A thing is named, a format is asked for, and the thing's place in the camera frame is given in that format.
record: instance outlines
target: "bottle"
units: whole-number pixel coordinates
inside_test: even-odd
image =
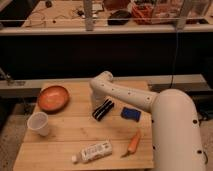
[[[72,156],[72,162],[74,164],[88,163],[110,154],[112,154],[112,145],[107,140],[82,149],[78,154]]]

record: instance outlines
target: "tiled floor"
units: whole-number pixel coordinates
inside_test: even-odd
[[[0,171],[12,171],[29,115],[11,115],[0,134]],[[203,146],[208,155],[207,171],[213,170],[213,120],[201,124]]]

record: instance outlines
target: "cable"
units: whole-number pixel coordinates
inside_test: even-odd
[[[174,58],[173,58],[173,62],[172,62],[172,78],[171,78],[169,88],[172,88],[172,86],[173,86],[174,74],[175,74],[176,62],[177,62],[178,50],[179,50],[179,35],[178,35],[177,29],[175,29],[175,33],[176,33],[176,48],[175,48],[175,54],[174,54]]]

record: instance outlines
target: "wooden tabletop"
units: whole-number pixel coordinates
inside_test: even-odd
[[[148,90],[143,81],[116,81],[116,84]],[[150,114],[142,111],[139,122],[120,116],[124,106],[135,108],[117,99],[110,98],[115,107],[100,121],[92,116],[90,87],[86,81],[46,83],[65,87],[71,96],[68,105],[60,112],[49,115],[51,132],[41,137],[27,130],[14,171],[68,171],[153,168],[152,131]],[[36,105],[34,112],[40,111]],[[142,137],[134,155],[120,158],[137,129]],[[113,153],[110,156],[87,164],[73,164],[71,156],[94,143],[110,140]]]

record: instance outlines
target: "label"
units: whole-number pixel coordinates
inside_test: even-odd
[[[112,154],[112,145],[109,141],[103,141],[81,150],[81,156],[84,163],[110,154]]]

